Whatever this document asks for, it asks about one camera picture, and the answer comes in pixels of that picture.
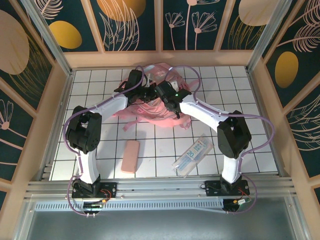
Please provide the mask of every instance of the enclosure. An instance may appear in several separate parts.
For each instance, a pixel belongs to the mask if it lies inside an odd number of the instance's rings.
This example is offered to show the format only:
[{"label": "enclosure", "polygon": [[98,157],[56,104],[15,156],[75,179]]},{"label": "enclosure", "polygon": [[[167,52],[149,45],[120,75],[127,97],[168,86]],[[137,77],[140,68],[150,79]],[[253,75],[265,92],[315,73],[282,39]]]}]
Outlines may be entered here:
[{"label": "enclosure", "polygon": [[[320,0],[2,1],[0,239],[319,239],[319,16]],[[224,169],[212,128],[136,116],[102,123],[96,165],[115,198],[95,218],[72,212],[68,182],[80,170],[66,121],[158,63],[181,66],[191,93],[198,74],[196,97],[210,106],[273,123],[271,143],[243,158],[257,196],[249,212],[223,214],[236,197],[201,187]],[[265,121],[245,122],[248,149],[272,137]],[[203,134],[213,148],[184,178],[173,164]],[[140,143],[135,173],[121,169],[128,140]]]}]

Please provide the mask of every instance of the clear plastic bag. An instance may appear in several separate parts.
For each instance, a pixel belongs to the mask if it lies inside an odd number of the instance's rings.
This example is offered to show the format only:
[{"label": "clear plastic bag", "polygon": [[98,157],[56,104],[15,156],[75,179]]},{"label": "clear plastic bag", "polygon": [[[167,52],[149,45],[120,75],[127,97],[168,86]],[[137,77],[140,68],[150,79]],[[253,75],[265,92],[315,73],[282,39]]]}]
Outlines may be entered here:
[{"label": "clear plastic bag", "polygon": [[203,134],[172,166],[185,178],[213,147],[212,141]]}]

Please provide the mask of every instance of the flower illustration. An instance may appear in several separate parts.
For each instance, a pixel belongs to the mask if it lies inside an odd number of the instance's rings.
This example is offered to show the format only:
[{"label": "flower illustration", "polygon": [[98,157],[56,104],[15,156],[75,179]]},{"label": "flower illustration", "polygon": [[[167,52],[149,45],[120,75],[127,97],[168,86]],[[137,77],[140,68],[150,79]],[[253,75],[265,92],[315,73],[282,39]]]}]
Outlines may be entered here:
[{"label": "flower illustration", "polygon": [[[8,101],[5,104],[5,102],[2,99],[0,99],[0,131],[1,130],[4,130],[4,131],[9,130],[9,131],[13,132],[14,134],[26,139],[27,137],[23,136],[22,134],[14,131],[10,128],[10,121],[11,121],[13,112],[14,112],[14,104],[10,101]],[[1,139],[1,138],[0,138],[0,142],[7,144],[11,147],[14,147],[16,149],[19,149],[19,150],[23,149],[21,146],[15,145],[15,144],[8,142],[8,141]],[[6,163],[6,162],[0,162],[0,164],[16,165],[16,163]]]},{"label": "flower illustration", "polygon": [[205,4],[216,4],[220,0],[186,0],[189,5],[188,12],[186,14],[186,28],[185,28],[185,50],[188,50],[188,26],[189,26],[189,15],[191,6],[205,5]]},{"label": "flower illustration", "polygon": [[176,50],[174,37],[173,37],[173,34],[172,34],[172,29],[184,26],[186,24],[186,22],[183,21],[184,18],[182,17],[181,12],[179,12],[179,13],[175,12],[172,15],[171,15],[170,12],[168,12],[168,13],[165,14],[165,19],[166,19],[166,22],[168,23],[169,28],[170,28],[173,50]]},{"label": "flower illustration", "polygon": [[192,14],[192,23],[195,32],[195,41],[194,41],[194,50],[197,50],[197,37],[198,34],[207,33],[217,30],[217,24],[214,24],[215,13],[202,13],[201,17],[199,18],[199,12],[195,12]]}]

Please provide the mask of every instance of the plastic package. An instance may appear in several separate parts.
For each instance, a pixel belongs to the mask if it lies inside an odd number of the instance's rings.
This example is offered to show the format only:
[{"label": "plastic package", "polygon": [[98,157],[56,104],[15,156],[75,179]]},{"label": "plastic package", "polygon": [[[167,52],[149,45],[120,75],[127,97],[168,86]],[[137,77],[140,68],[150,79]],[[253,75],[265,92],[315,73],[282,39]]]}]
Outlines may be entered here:
[{"label": "plastic package", "polygon": [[203,134],[172,166],[177,170],[179,175],[185,178],[213,147],[210,138],[205,137]]}]

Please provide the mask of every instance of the white tile floor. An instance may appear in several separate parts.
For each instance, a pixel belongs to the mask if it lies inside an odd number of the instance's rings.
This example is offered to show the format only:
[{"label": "white tile floor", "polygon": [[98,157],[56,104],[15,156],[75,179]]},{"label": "white tile floor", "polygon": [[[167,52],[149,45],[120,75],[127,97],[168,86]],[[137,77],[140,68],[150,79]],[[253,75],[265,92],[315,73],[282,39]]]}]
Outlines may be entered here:
[{"label": "white tile floor", "polygon": [[[251,86],[243,66],[195,67],[202,77],[202,85],[197,97],[216,108],[229,112],[239,110],[245,114],[258,115]],[[102,99],[107,99],[131,69],[83,70],[77,71],[69,98],[65,119],[68,119],[74,107],[81,105],[90,107]],[[187,83],[196,75],[185,68],[178,69]],[[131,119],[111,117],[102,125],[101,141],[97,148],[97,167],[102,179],[112,178],[145,178],[173,177],[177,172],[172,164],[203,133],[210,138],[214,148],[189,175],[221,174],[223,155],[218,148],[217,134],[207,125],[192,118],[189,129],[180,126],[162,128],[148,122],[140,122],[126,132],[123,127]],[[247,119],[252,134],[250,148],[257,147],[267,139],[261,120]],[[121,172],[122,157],[127,140],[140,142],[139,159],[135,174]],[[69,180],[78,172],[76,157],[70,153],[62,142],[54,157],[50,180]],[[276,172],[276,164],[269,146],[255,153],[246,155],[242,164],[244,173]]]}]

